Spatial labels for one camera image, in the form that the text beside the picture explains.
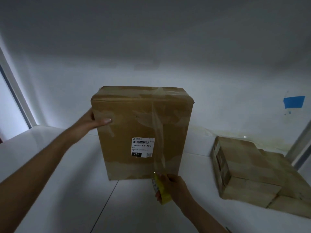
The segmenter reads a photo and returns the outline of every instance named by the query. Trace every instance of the blue tape piece on wall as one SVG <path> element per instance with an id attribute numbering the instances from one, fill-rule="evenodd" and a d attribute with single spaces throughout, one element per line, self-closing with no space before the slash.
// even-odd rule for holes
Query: blue tape piece on wall
<path id="1" fill-rule="evenodd" d="M 285 108 L 302 108 L 305 96 L 285 97 L 283 99 Z"/>

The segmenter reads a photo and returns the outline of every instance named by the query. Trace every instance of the forearm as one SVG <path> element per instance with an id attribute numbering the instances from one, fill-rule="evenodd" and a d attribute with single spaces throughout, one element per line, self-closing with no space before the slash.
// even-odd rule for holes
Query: forearm
<path id="1" fill-rule="evenodd" d="M 70 146 L 61 134 L 0 184 L 0 232 L 15 231 Z"/>
<path id="2" fill-rule="evenodd" d="M 227 230 L 205 211 L 196 201 L 191 200 L 182 212 L 193 223 L 199 233 L 228 233 Z"/>

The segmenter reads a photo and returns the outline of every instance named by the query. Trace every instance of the person's left arm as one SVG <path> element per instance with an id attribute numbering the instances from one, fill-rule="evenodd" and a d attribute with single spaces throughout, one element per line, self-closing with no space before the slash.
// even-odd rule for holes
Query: person's left arm
<path id="1" fill-rule="evenodd" d="M 90 130 L 111 119 L 95 121 L 90 109 L 74 125 L 0 183 L 0 232 L 11 233 L 21 223 L 66 151 Z"/>

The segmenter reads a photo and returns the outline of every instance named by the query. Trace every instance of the cardboard box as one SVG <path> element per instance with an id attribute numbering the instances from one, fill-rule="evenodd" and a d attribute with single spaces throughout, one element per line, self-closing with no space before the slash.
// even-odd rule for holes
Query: cardboard box
<path id="1" fill-rule="evenodd" d="M 266 208 L 281 190 L 284 180 L 251 142 L 216 137 L 211 157 L 223 199 Z"/>
<path id="2" fill-rule="evenodd" d="M 102 87 L 91 99 L 109 180 L 178 174 L 193 99 L 182 88 Z"/>
<path id="3" fill-rule="evenodd" d="M 259 150 L 285 179 L 268 208 L 311 218 L 311 187 L 282 154 Z"/>

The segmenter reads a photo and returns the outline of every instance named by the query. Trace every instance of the person's left hand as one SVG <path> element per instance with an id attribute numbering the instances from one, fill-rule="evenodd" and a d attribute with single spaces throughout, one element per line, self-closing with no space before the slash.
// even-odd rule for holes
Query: person's left hand
<path id="1" fill-rule="evenodd" d="M 111 118 L 103 118 L 101 120 L 94 120 L 92 109 L 89 109 L 74 125 L 68 128 L 64 134 L 68 136 L 72 144 L 80 141 L 90 130 L 100 126 L 107 125 L 111 122 Z"/>

